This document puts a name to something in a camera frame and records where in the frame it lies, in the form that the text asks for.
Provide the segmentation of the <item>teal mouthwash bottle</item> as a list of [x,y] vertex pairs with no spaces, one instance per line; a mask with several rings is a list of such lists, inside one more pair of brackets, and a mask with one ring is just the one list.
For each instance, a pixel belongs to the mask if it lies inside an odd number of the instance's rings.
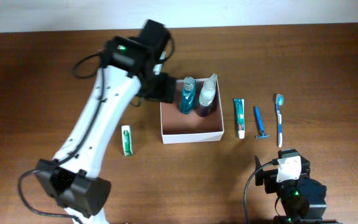
[[196,81],[192,77],[186,77],[183,82],[183,88],[181,91],[181,100],[180,100],[180,111],[183,114],[189,114],[195,104],[195,94],[196,94]]

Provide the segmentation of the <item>clear spray bottle purple liquid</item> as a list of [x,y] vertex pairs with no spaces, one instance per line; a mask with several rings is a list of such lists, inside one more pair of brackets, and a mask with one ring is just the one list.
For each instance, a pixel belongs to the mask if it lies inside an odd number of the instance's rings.
[[204,83],[200,91],[200,96],[198,100],[198,109],[197,114],[200,117],[206,117],[211,111],[214,97],[216,94],[216,80],[218,75],[213,74],[208,78]]

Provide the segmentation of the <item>green white small box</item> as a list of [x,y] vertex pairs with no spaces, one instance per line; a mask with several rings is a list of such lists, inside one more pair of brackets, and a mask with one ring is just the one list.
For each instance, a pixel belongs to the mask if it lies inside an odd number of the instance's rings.
[[125,156],[132,156],[132,134],[131,128],[129,125],[121,126],[121,133],[122,133],[122,146]]

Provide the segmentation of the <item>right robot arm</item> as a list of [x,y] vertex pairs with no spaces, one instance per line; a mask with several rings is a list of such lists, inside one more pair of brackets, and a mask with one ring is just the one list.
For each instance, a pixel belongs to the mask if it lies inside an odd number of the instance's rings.
[[326,210],[327,187],[310,177],[310,161],[292,148],[278,151],[272,161],[276,169],[264,170],[255,158],[255,184],[263,185],[266,194],[276,194],[284,215],[276,215],[274,223],[322,223]]

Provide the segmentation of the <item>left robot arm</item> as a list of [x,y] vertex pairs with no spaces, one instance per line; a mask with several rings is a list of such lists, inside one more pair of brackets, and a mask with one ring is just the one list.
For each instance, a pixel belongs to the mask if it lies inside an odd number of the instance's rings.
[[73,131],[51,160],[40,159],[35,176],[64,218],[106,223],[104,204],[111,183],[99,177],[107,145],[134,97],[172,103],[176,80],[161,71],[173,42],[161,23],[147,20],[137,37],[115,36],[96,53],[94,89]]

